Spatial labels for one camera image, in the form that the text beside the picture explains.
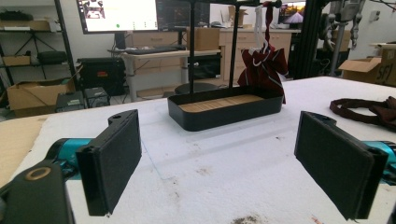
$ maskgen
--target white table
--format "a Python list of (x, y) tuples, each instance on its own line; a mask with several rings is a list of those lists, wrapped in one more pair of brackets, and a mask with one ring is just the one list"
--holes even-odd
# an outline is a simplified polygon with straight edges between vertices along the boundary
[[(59, 138), (95, 137), (106, 119), (138, 109), (143, 156), (110, 217), (89, 217), (80, 181), (67, 181), (77, 223), (355, 223), (345, 221), (293, 154), (302, 110), (337, 120), (360, 140), (389, 140), (381, 127), (343, 119), (331, 100), (384, 101), (396, 89), (316, 77), (284, 83), (287, 104), (274, 115), (197, 133), (181, 129), (165, 99), (54, 114), (44, 122), (17, 173), (41, 161)], [(396, 188), (380, 185), (368, 220), (386, 223)]]
[[(212, 50), (202, 50), (195, 51), (194, 56), (205, 56), (205, 55), (213, 55), (220, 53), (219, 49)], [(188, 58), (190, 57), (189, 50), (178, 50), (178, 51), (170, 51), (163, 53), (153, 53), (153, 54), (142, 54), (142, 55), (133, 55), (133, 54), (121, 54), (121, 58), (125, 63), (125, 73), (126, 79), (129, 86), (131, 102), (136, 101), (136, 85), (135, 85), (135, 72), (134, 72), (134, 61), (139, 60), (160, 60), (165, 58), (181, 58), (182, 65), (181, 68), (181, 83), (189, 82), (189, 68), (188, 68)]]

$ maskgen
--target cardboard box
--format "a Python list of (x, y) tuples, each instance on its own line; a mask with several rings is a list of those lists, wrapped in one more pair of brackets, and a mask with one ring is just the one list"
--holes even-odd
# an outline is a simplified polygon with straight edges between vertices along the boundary
[(346, 60), (339, 69), (344, 70), (345, 79), (375, 83), (380, 64), (381, 58)]
[[(219, 28), (195, 28), (194, 49), (219, 49)], [(190, 49), (190, 28), (187, 28), (187, 49)]]
[[(246, 11), (246, 9), (239, 9), (238, 26), (243, 26), (244, 17), (247, 15)], [(233, 22), (235, 21), (235, 6), (228, 6), (228, 13), (230, 15), (231, 26), (233, 26)]]
[[(334, 43), (332, 44), (333, 47), (335, 47), (337, 37), (338, 37), (338, 30), (332, 31), (332, 42)], [(343, 34), (343, 38), (341, 40), (340, 51), (347, 51), (347, 49), (349, 48), (349, 41), (350, 41), (350, 31), (345, 30)]]
[(30, 56), (3, 56), (2, 59), (6, 66), (30, 64)]
[(18, 118), (55, 113), (58, 93), (75, 91), (72, 78), (21, 82), (8, 87), (11, 110)]
[(36, 31), (50, 31), (50, 24), (47, 21), (0, 21), (0, 27), (30, 27)]
[(381, 58), (346, 60), (343, 78), (396, 87), (396, 49), (383, 49)]

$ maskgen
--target black tray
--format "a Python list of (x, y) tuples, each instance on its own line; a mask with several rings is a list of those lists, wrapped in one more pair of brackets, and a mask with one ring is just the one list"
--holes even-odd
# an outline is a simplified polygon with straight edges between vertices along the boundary
[[(242, 95), (261, 97), (262, 100), (211, 108), (200, 112), (187, 112), (180, 107), (181, 105), (203, 103)], [(278, 113), (282, 107), (282, 103), (283, 95), (277, 92), (246, 86), (170, 96), (168, 98), (168, 111), (169, 116), (184, 130), (197, 132), (246, 119), (254, 119)]]

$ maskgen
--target keyboard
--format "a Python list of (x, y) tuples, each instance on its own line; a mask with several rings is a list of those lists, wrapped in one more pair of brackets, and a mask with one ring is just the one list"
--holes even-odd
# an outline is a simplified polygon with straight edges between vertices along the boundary
[(162, 47), (155, 49), (126, 49), (124, 52), (128, 54), (142, 55), (142, 54), (153, 54), (153, 53), (163, 53), (170, 51), (177, 51), (178, 48), (175, 47)]

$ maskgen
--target wooden tray bottom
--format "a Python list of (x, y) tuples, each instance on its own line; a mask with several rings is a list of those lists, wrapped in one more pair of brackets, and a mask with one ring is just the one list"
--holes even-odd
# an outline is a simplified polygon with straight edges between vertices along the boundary
[(260, 96), (256, 95), (237, 95), (231, 97), (220, 98), (216, 100), (202, 101), (197, 103), (180, 105), (179, 107), (185, 112), (203, 112), (206, 110), (222, 108), (231, 105), (241, 105), (245, 103), (251, 103), (255, 101), (264, 100)]

